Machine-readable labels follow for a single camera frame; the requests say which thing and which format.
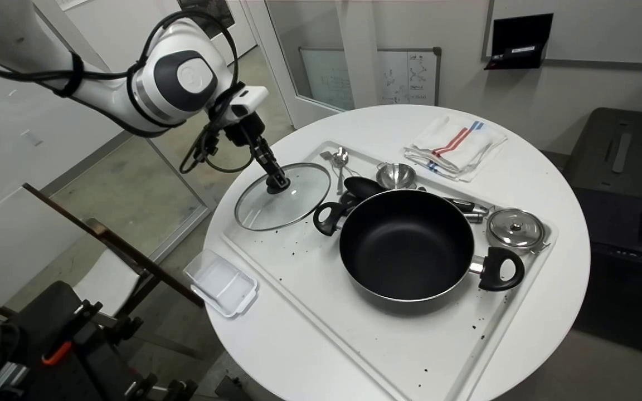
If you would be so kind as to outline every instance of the pan rim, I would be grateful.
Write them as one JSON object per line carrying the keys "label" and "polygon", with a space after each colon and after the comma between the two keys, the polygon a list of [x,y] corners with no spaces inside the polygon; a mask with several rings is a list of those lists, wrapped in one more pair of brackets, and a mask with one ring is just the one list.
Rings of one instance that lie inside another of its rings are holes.
{"label": "pan rim", "polygon": [[[346,228],[347,228],[347,222],[352,222],[357,210],[360,210],[362,206],[368,206],[368,203],[371,203],[371,201],[377,201],[377,199],[383,199],[383,197],[401,197],[401,193],[420,197],[420,199],[431,199],[431,201],[437,201],[437,203],[443,203],[443,206],[451,207],[454,215],[457,215],[457,219],[461,219],[463,226],[465,226],[465,230],[467,230],[467,239],[470,239],[470,245],[467,245],[470,252],[467,252],[467,254],[470,254],[470,261],[465,263],[463,275],[459,275],[457,281],[454,281],[449,287],[446,287],[446,290],[440,290],[440,291],[437,291],[437,294],[429,294],[429,297],[408,297],[408,299],[399,299],[399,297],[387,297],[387,294],[381,294],[381,291],[377,291],[377,290],[370,290],[368,285],[362,285],[362,284],[347,270],[347,263],[346,263],[346,258],[343,258],[343,244],[346,244],[343,239],[347,237],[347,230],[346,230]],[[346,222],[343,222],[343,228],[341,228],[338,257],[341,257],[341,263],[343,263],[346,275],[347,275],[347,276],[352,279],[352,284],[354,284],[357,287],[360,287],[362,291],[368,291],[368,294],[371,294],[371,297],[377,297],[377,299],[381,299],[381,300],[389,300],[389,303],[404,303],[404,305],[428,303],[428,300],[437,300],[437,299],[446,297],[448,291],[451,291],[451,290],[465,279],[465,275],[467,275],[467,270],[470,270],[470,265],[472,265],[472,257],[474,257],[474,237],[472,237],[470,222],[463,219],[463,215],[457,210],[457,206],[448,203],[446,199],[440,199],[440,197],[437,197],[437,193],[418,191],[418,189],[391,189],[391,191],[381,191],[381,193],[375,193],[375,197],[362,199],[362,201],[350,212],[350,217],[346,219]]]}

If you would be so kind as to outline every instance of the black frying pan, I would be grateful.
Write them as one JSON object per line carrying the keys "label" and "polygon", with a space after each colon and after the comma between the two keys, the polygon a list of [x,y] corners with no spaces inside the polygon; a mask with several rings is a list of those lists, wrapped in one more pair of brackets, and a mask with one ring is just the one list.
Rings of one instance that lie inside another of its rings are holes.
{"label": "black frying pan", "polygon": [[[357,197],[352,185],[346,188],[350,193],[341,203],[314,212],[314,226],[332,235],[352,207],[338,247],[347,275],[362,290],[385,300],[420,303],[443,297],[463,279],[474,258],[474,239],[451,203],[415,189]],[[498,276],[503,261],[514,265],[509,279]],[[502,247],[490,247],[482,265],[482,290],[509,290],[523,279],[521,258]]]}

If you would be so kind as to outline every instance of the kitchen towel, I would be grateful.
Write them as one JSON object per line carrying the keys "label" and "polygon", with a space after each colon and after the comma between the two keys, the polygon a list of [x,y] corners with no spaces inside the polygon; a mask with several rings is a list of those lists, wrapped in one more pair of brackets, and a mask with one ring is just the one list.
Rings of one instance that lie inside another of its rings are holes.
{"label": "kitchen towel", "polygon": [[404,148],[408,160],[428,168],[451,180],[470,180],[506,137],[483,121],[437,119],[409,144]]}

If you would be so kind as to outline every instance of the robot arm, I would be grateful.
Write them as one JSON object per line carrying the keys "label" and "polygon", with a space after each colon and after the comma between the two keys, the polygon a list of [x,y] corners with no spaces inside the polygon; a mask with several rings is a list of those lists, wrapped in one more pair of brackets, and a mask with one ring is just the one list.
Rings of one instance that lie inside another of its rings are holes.
{"label": "robot arm", "polygon": [[31,0],[0,0],[0,65],[20,79],[55,72],[36,82],[146,139],[164,133],[204,109],[208,114],[207,131],[213,137],[192,148],[187,159],[194,156],[194,164],[213,153],[215,131],[225,130],[233,144],[251,150],[255,163],[268,171],[269,191],[283,191],[289,185],[261,139],[263,122],[255,107],[265,100],[268,89],[236,82],[236,74],[227,69],[212,40],[184,12],[158,22],[139,61],[129,72],[96,74],[58,40]]}

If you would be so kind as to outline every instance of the cord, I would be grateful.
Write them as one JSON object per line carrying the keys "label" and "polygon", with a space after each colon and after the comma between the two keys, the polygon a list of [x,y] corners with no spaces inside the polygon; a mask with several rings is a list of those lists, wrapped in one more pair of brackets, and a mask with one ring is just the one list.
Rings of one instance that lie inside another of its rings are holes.
{"label": "cord", "polygon": [[217,164],[213,164],[212,160],[207,160],[207,164],[212,168],[212,169],[215,169],[215,171],[222,171],[222,173],[237,173],[237,171],[242,171],[246,164],[251,164],[251,160],[254,160],[254,153],[251,153],[251,148],[250,148],[250,159],[240,164],[240,168],[233,168],[233,169],[225,169],[225,168],[217,168]]}
{"label": "cord", "polygon": [[153,124],[159,124],[159,127],[176,127],[176,124],[155,121],[153,117],[144,114],[144,109],[137,104],[137,100],[132,95],[132,79],[137,74],[137,69],[144,66],[146,56],[148,56],[148,50],[152,50],[153,40],[158,39],[158,33],[164,31],[164,29],[166,29],[169,25],[174,25],[176,20],[182,20],[182,19],[192,19],[192,20],[194,20],[194,19],[203,19],[203,20],[213,22],[213,25],[221,29],[221,33],[225,35],[225,40],[227,40],[227,45],[230,45],[230,50],[232,50],[232,84],[230,84],[230,89],[225,89],[225,91],[215,99],[215,103],[213,103],[212,109],[215,109],[222,100],[225,100],[222,107],[227,107],[227,104],[232,103],[233,93],[237,91],[237,56],[236,56],[233,39],[232,39],[232,33],[227,31],[225,22],[217,20],[217,19],[213,19],[213,15],[207,14],[207,12],[200,12],[200,10],[182,10],[182,12],[169,14],[169,15],[164,15],[162,20],[158,20],[155,26],[146,33],[137,61],[127,69],[127,99],[132,100],[132,104],[136,107],[136,112],[137,112],[144,121],[148,121],[148,122],[153,122]]}
{"label": "cord", "polygon": [[244,169],[246,164],[251,164],[254,156],[250,153],[250,160],[242,163],[240,168],[233,168],[233,169],[227,169],[227,168],[221,168],[221,164],[213,164],[208,160],[208,153],[213,153],[213,148],[217,142],[217,131],[221,131],[221,119],[222,119],[222,112],[230,107],[230,103],[233,100],[233,93],[242,89],[242,82],[237,82],[237,54],[236,54],[236,43],[232,39],[232,33],[227,31],[225,22],[204,14],[204,12],[197,12],[197,10],[187,10],[187,12],[177,12],[177,14],[169,14],[166,19],[162,19],[153,29],[152,33],[146,35],[144,45],[142,45],[142,54],[146,54],[146,50],[152,46],[155,33],[159,29],[166,29],[172,22],[181,20],[181,19],[204,19],[208,22],[213,22],[221,33],[225,35],[227,45],[230,45],[230,51],[232,51],[232,84],[230,89],[225,89],[215,103],[212,104],[208,109],[208,122],[203,127],[203,131],[196,137],[196,140],[190,144],[184,159],[181,160],[181,168],[177,171],[181,173],[190,173],[196,164],[203,164],[207,163],[212,169],[215,171],[222,171],[222,173],[236,173],[240,169]]}
{"label": "cord", "polygon": [[[33,74],[17,74],[17,72],[6,72],[0,69],[0,79],[3,80],[17,80],[17,82],[41,82],[41,80],[67,80],[71,79],[71,72],[33,72]],[[101,74],[101,72],[81,72],[84,79],[89,80],[115,80],[123,79],[125,72],[120,74]]]}

